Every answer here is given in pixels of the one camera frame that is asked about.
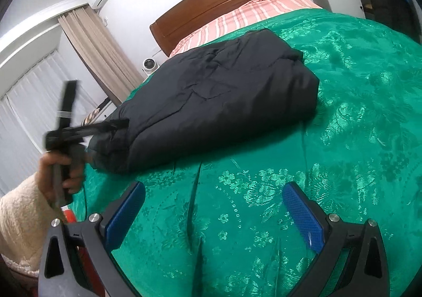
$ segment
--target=striped fabric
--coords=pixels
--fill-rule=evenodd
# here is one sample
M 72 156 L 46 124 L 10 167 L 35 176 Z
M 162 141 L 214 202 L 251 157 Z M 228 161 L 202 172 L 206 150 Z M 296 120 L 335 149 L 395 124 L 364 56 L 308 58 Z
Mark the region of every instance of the striped fabric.
M 170 57 L 245 26 L 300 9 L 320 9 L 320 7 L 310 0 L 251 0 L 186 36 L 172 51 Z

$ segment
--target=cream fleece sleeve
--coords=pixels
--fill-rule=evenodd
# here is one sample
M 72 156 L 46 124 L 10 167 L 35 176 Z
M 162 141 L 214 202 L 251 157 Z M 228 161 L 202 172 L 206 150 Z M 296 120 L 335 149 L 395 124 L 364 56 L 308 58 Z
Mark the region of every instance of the cream fleece sleeve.
M 0 198 L 0 252 L 31 271 L 39 269 L 51 221 L 65 218 L 49 206 L 34 176 Z

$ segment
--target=wooden headboard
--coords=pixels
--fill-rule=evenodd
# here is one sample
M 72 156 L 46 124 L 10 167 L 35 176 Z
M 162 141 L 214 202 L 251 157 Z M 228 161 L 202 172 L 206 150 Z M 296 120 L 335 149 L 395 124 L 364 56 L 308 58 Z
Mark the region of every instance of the wooden headboard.
M 212 20 L 251 0 L 182 0 L 149 28 L 169 56 L 179 41 Z

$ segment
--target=green satin blanket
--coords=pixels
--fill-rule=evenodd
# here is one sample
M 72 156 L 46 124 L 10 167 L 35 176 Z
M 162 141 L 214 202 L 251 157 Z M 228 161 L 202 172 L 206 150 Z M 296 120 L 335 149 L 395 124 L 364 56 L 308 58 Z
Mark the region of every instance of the green satin blanket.
M 398 297 L 422 264 L 422 47 L 382 24 L 325 10 L 290 12 L 218 41 L 262 28 L 303 51 L 320 79 L 313 122 L 137 177 L 87 167 L 88 214 L 133 179 L 145 184 L 145 204 L 113 252 L 143 297 L 191 296 L 200 238 L 203 297 L 280 297 L 314 257 L 282 204 L 281 188 L 294 180 L 327 213 L 379 223 Z M 71 208 L 85 216 L 83 193 Z

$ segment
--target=screw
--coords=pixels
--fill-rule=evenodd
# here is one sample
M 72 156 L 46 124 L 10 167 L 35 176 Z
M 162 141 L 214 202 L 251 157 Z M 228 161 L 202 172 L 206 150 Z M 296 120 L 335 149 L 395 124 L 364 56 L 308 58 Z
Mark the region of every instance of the screw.
M 368 224 L 369 224 L 371 227 L 376 227 L 376 226 L 378 225 L 378 223 L 377 223 L 375 220 L 373 220 L 372 218 L 370 218 L 370 219 L 368 220 Z
M 51 221 L 51 225 L 53 227 L 57 227 L 60 224 L 60 219 L 59 218 L 55 218 L 54 220 Z
M 100 219 L 100 214 L 92 214 L 89 216 L 90 222 L 97 222 Z
M 340 220 L 340 217 L 337 214 L 330 214 L 328 218 L 331 222 L 338 222 Z

